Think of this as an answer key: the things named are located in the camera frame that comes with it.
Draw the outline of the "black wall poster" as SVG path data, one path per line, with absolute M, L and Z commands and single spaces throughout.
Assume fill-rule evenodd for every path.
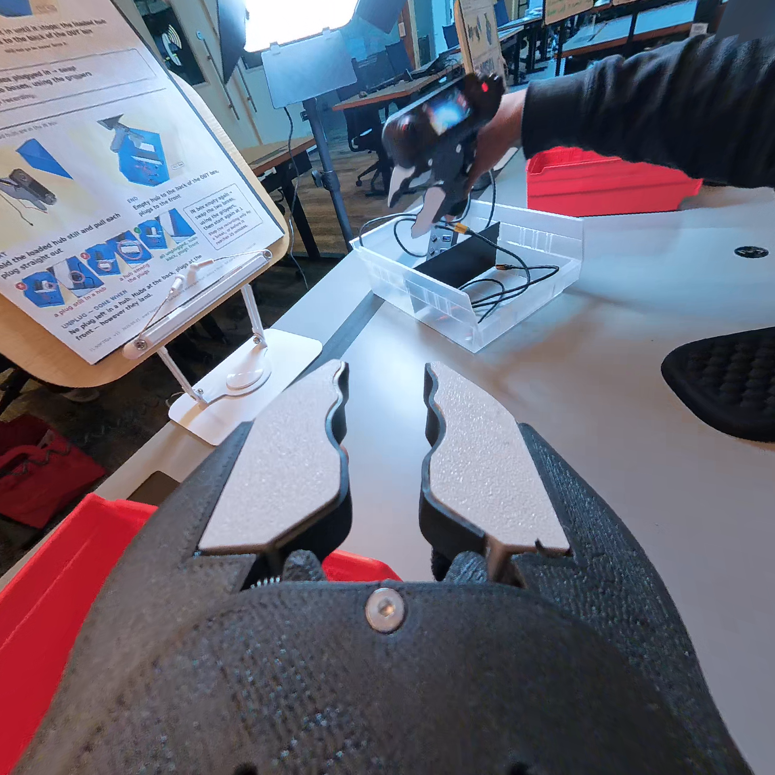
M 177 18 L 169 13 L 161 15 L 157 27 L 154 39 L 168 70 L 189 85 L 205 83 L 205 76 Z

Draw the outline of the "person's right hand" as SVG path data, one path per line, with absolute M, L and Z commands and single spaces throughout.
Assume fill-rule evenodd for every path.
M 505 94 L 493 119 L 479 130 L 467 193 L 509 150 L 517 150 L 521 146 L 522 115 L 527 93 L 527 89 L 523 89 Z

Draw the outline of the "white board stand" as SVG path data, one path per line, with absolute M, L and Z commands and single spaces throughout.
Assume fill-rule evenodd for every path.
M 265 329 L 252 287 L 242 286 L 241 294 L 252 335 L 199 382 L 189 382 L 167 348 L 157 352 L 183 391 L 169 408 L 170 421 L 210 446 L 254 420 L 323 350 L 316 339 Z

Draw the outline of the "black bin divider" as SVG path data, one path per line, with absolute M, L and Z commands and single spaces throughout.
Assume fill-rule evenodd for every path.
M 464 286 L 494 269 L 500 226 L 499 222 L 494 222 L 482 231 L 468 236 L 457 232 L 460 236 L 454 247 L 435 259 L 417 264 L 414 269 L 445 285 Z

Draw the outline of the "clear plastic bin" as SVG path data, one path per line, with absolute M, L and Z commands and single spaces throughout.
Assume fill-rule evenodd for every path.
M 417 272 L 429 233 L 412 238 L 418 208 L 375 218 L 352 248 L 373 293 L 470 353 L 506 334 L 580 277 L 584 223 L 579 218 L 472 201 L 455 231 L 468 236 L 499 222 L 496 262 L 461 287 Z

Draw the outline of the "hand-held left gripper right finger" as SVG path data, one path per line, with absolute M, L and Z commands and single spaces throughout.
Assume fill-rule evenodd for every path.
M 431 573 L 443 580 L 455 558 L 483 559 L 487 578 L 507 575 L 511 557 L 572 557 L 553 486 L 525 431 L 496 398 L 442 362 L 425 364 L 425 437 L 419 527 Z

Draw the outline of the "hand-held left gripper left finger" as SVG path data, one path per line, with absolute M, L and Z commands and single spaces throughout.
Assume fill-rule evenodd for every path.
M 206 555 L 327 557 L 352 525 L 348 364 L 329 360 L 253 421 L 199 539 Z

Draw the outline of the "wooden background table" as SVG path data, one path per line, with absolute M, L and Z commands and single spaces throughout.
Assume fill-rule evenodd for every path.
M 292 138 L 290 145 L 271 142 L 246 149 L 242 154 L 253 174 L 262 181 L 262 185 L 269 194 L 275 191 L 282 192 L 288 204 L 295 234 L 302 241 L 308 258 L 320 260 L 322 255 L 295 188 L 298 179 L 312 169 L 308 150 L 314 145 L 314 138 L 309 135 Z

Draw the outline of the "small wooden instruction board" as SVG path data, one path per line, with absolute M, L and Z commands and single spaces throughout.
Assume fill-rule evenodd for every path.
M 453 15 L 463 72 L 479 76 L 494 74 L 506 82 L 508 76 L 501 52 L 494 2 L 455 1 Z

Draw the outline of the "person's right forearm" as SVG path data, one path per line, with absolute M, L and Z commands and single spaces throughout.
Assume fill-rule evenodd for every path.
M 522 146 L 646 162 L 739 188 L 774 186 L 773 36 L 694 36 L 527 89 Z

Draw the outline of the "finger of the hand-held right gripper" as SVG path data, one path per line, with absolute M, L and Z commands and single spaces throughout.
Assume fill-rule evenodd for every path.
M 387 197 L 388 208 L 394 208 L 402 196 L 416 193 L 418 190 L 416 171 L 416 166 L 402 167 L 398 163 L 393 166 Z
M 420 238 L 427 234 L 434 223 L 447 214 L 451 206 L 451 199 L 445 189 L 440 185 L 434 185 L 424 194 L 421 210 L 417 214 L 411 227 L 412 238 Z

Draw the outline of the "red plastic bin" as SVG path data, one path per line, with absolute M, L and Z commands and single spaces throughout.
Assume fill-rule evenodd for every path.
M 562 147 L 532 157 L 526 181 L 529 209 L 572 217 L 673 212 L 703 185 L 680 170 Z
M 156 511 L 85 497 L 2 589 L 2 773 L 33 740 L 94 600 Z

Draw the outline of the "red bag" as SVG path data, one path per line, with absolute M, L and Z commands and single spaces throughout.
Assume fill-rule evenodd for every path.
M 44 528 L 106 470 L 41 419 L 1 422 L 1 516 Z

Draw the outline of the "black wrist rest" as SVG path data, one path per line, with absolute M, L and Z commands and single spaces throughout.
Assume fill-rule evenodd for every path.
M 712 429 L 774 442 L 774 327 L 683 344 L 665 357 L 661 375 Z

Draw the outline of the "softbox light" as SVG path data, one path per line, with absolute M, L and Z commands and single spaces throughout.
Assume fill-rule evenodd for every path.
M 404 1 L 217 1 L 222 82 L 228 82 L 244 53 L 342 29 L 354 18 L 387 34 L 404 5 Z

